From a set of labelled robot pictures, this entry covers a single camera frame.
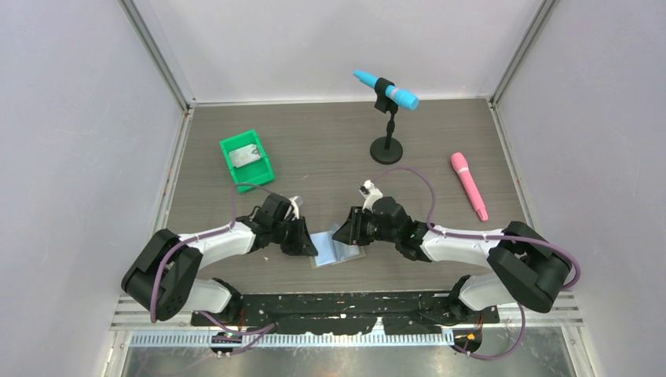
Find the grey leather card holder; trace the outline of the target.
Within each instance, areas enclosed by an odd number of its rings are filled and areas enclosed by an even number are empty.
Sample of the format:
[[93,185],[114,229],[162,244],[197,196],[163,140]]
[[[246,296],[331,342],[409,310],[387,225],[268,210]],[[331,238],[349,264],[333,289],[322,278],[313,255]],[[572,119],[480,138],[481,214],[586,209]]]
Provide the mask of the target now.
[[335,232],[340,229],[336,223],[326,232],[314,233],[310,236],[318,255],[310,258],[313,269],[328,265],[349,262],[366,256],[363,247],[351,246],[332,239]]

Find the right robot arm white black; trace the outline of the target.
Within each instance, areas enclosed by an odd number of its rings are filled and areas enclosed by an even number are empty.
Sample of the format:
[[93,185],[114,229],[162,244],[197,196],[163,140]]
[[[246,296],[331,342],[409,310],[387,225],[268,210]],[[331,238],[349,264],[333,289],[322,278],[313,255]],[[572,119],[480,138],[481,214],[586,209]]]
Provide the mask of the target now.
[[489,232],[456,232],[412,219],[390,196],[368,209],[352,207],[332,238],[351,246],[391,243],[412,261],[489,268],[485,275],[461,277],[449,293],[449,314],[463,323],[483,309],[511,302],[538,313],[550,312],[573,267],[523,222]]

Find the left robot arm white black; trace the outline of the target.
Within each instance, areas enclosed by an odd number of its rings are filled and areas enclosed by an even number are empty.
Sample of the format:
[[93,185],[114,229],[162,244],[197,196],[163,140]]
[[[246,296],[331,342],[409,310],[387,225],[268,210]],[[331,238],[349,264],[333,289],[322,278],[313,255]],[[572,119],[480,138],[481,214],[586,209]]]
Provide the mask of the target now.
[[316,256],[301,204],[300,196],[271,193],[249,215],[216,229],[181,235],[160,229],[127,270],[121,288],[149,311],[153,322],[185,310],[206,312],[223,325],[234,324],[243,308],[241,294],[219,278],[198,278],[199,271],[271,244],[290,256]]

